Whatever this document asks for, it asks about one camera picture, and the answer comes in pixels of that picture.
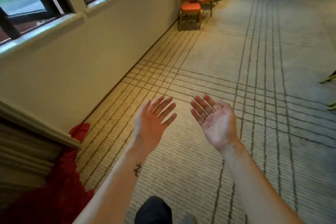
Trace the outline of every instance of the bare forearm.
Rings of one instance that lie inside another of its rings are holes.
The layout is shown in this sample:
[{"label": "bare forearm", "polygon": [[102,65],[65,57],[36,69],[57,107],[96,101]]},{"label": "bare forearm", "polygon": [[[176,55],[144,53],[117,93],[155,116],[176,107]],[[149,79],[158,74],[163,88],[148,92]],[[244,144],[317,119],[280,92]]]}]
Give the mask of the bare forearm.
[{"label": "bare forearm", "polygon": [[146,157],[130,145],[74,223],[122,224]]},{"label": "bare forearm", "polygon": [[251,223],[302,223],[263,176],[240,141],[228,145],[222,156]]}]

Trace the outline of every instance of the person's left hand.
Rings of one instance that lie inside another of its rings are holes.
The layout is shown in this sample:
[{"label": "person's left hand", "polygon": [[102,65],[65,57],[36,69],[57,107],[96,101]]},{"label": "person's left hand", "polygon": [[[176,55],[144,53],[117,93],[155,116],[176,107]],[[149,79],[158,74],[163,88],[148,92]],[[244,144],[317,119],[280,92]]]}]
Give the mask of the person's left hand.
[{"label": "person's left hand", "polygon": [[172,97],[164,100],[164,96],[161,96],[151,104],[151,100],[148,99],[135,117],[133,143],[137,148],[141,148],[141,151],[144,151],[143,153],[149,155],[157,147],[164,130],[175,120],[176,113],[162,123],[167,115],[176,107],[176,104],[172,103],[162,112],[172,100]]}]

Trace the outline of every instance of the tattoo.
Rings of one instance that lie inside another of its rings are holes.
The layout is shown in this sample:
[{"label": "tattoo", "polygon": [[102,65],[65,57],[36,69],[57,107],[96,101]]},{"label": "tattoo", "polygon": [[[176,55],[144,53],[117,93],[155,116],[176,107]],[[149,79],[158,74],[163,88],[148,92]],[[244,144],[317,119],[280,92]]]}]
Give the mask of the tattoo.
[{"label": "tattoo", "polygon": [[141,167],[142,167],[141,163],[139,163],[139,164],[136,165],[136,168],[133,170],[133,172],[135,172],[136,177],[139,177],[139,173],[140,173],[139,170],[140,170]]}]

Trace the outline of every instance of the pant leg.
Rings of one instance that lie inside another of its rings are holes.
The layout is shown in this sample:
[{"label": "pant leg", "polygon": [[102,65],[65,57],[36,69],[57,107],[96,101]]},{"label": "pant leg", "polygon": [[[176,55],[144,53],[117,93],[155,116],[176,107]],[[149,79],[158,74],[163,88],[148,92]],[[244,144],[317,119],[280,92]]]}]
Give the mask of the pant leg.
[{"label": "pant leg", "polygon": [[172,224],[171,209],[157,196],[151,196],[136,213],[134,224]]}]

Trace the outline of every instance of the floor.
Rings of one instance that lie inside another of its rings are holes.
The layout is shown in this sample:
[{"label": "floor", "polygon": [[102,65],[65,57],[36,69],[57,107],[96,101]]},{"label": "floor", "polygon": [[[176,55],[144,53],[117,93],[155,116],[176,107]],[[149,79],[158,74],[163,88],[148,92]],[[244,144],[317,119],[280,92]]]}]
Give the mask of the floor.
[{"label": "floor", "polygon": [[174,24],[88,122],[78,154],[87,188],[98,189],[132,137],[147,98],[173,96],[178,114],[147,159],[125,223],[151,195],[200,224],[246,223],[221,156],[190,114],[194,95],[229,102],[238,133],[265,176],[305,223],[336,218],[336,0],[223,0],[202,31]]}]

